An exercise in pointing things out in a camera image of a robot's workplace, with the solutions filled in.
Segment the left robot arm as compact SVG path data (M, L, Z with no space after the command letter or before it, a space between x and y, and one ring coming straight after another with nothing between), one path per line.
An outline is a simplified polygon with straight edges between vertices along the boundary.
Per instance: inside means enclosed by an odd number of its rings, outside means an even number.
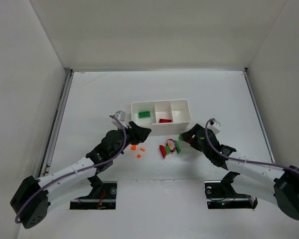
M145 142L150 133L151 129L130 121L128 126L108 131L91 152L74 164L47 176L26 177L10 201L16 213L15 223L30 229L62 202L84 196L83 188L73 188L82 181L92 189L100 188L102 181L97 175L108 169L126 147Z

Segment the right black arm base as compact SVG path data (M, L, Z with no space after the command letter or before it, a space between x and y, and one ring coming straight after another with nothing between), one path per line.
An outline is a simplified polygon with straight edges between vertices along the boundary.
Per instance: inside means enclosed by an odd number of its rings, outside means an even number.
M237 193L232 183L239 173L229 172L222 180L204 181L207 208L212 209L255 209L258 199Z

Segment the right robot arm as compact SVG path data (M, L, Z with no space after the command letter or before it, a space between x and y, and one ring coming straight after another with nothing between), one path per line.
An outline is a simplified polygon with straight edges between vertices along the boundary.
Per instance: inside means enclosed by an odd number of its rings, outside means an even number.
M216 167L228 173L221 180L224 197L243 194L261 198L277 206L285 215L299 221L299 169L235 158L237 150L220 144L215 132L207 126L196 124L179 139L200 151Z

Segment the green lego brick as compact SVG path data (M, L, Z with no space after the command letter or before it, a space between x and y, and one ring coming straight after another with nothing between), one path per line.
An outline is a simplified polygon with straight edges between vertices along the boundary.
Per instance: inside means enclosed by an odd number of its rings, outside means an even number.
M150 111L139 112L138 116L139 116L140 119L150 118Z

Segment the red lego brick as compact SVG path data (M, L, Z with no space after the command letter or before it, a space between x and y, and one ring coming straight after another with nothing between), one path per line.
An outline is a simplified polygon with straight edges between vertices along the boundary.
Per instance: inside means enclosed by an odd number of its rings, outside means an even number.
M159 123L170 123L172 122L171 119L159 119Z

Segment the green flower lego stack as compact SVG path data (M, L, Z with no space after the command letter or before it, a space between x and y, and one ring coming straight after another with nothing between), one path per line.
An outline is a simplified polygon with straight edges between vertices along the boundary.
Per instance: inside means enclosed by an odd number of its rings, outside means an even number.
M171 138L166 141L165 145L159 145L159 151L163 159L165 159L169 154L173 154L175 152L178 154L181 153L178 141Z

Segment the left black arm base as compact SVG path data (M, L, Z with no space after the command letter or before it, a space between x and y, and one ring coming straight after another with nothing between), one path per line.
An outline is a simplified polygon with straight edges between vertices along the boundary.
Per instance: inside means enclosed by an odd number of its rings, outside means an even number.
M115 210L118 182L102 181L97 175L88 178L92 189L70 202L71 210Z

